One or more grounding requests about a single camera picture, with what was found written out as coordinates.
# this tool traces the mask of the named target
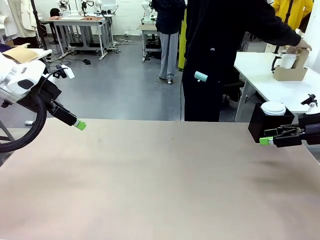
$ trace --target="mannequin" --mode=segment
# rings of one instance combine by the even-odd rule
[[[0,24],[4,24],[5,35],[12,37],[15,45],[29,43],[29,48],[39,48],[30,0],[0,0]]]

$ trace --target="white coat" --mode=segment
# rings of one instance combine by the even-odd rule
[[[21,0],[21,17],[25,29],[35,30],[35,28],[37,28],[37,22],[30,0]],[[6,36],[12,36],[18,33],[8,0],[0,0],[0,24],[4,24]]]

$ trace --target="black pole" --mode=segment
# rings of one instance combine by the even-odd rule
[[[292,9],[292,5],[294,4],[294,0],[290,0],[290,4],[289,4],[289,8],[288,8],[288,12],[285,15],[285,20],[284,23],[288,24],[289,22],[289,18],[290,18],[290,14],[291,14],[291,9]],[[274,50],[274,54],[278,54],[280,46],[276,46],[275,50]]]
[[[34,14],[34,17],[35,17],[35,21],[36,21],[36,28],[38,29],[38,33],[39,33],[39,36],[40,36],[40,39],[41,39],[41,43],[42,43],[43,49],[44,50],[48,50],[47,44],[46,44],[46,41],[45,41],[45,37],[44,37],[44,34],[42,32],[41,24],[40,24],[40,21],[39,21],[39,18],[38,18],[38,12],[37,12],[37,9],[36,9],[35,1],[34,0],[30,0],[30,1],[31,1],[31,5],[32,5],[32,8],[33,8],[33,14]]]

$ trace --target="black hose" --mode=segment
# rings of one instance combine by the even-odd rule
[[[32,128],[20,139],[0,144],[0,154],[9,153],[22,149],[31,143],[41,132],[47,119],[47,109],[44,101],[39,97],[38,93],[31,96],[37,106],[36,119]]]

